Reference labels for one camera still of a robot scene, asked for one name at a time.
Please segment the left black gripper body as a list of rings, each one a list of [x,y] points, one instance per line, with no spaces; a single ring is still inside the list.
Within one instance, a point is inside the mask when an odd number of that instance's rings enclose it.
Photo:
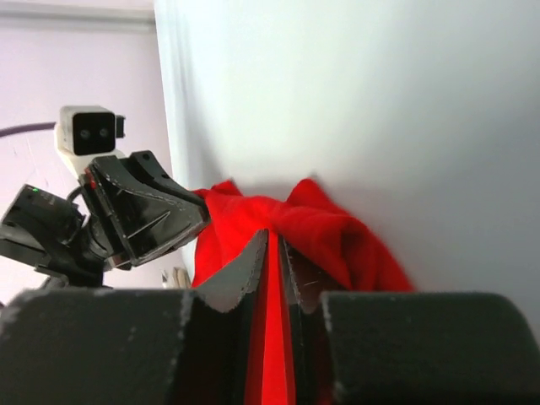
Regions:
[[[1,221],[1,255],[74,287],[100,287],[110,244],[78,205],[25,184]]]

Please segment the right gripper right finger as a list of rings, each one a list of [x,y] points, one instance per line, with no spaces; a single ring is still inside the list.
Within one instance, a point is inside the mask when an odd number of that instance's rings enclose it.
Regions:
[[[538,403],[539,347],[503,295],[351,292],[278,254],[297,403]]]

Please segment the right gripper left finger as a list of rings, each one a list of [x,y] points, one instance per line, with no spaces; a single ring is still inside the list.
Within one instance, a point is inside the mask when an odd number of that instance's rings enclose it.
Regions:
[[[50,289],[1,314],[4,404],[258,404],[268,236],[195,289]]]

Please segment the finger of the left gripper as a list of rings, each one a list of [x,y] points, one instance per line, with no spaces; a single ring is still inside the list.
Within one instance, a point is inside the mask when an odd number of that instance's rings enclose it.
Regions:
[[[198,198],[195,192],[175,182],[149,150],[131,153],[123,164],[131,175],[146,186],[178,198]]]
[[[129,270],[194,240],[210,222],[201,197],[178,198],[131,175],[125,158],[94,158],[84,171],[84,198],[110,244],[112,267]]]

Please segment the red t shirt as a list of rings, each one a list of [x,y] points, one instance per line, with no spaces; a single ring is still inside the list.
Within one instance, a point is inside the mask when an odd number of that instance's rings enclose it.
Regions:
[[[334,203],[318,183],[305,178],[288,198],[245,196],[232,180],[197,195],[208,206],[209,226],[198,236],[193,283],[199,286],[235,259],[258,230],[268,230],[262,297],[251,337],[246,404],[290,404],[297,386],[287,337],[278,237],[346,290],[411,292],[413,285],[386,245],[361,221]]]

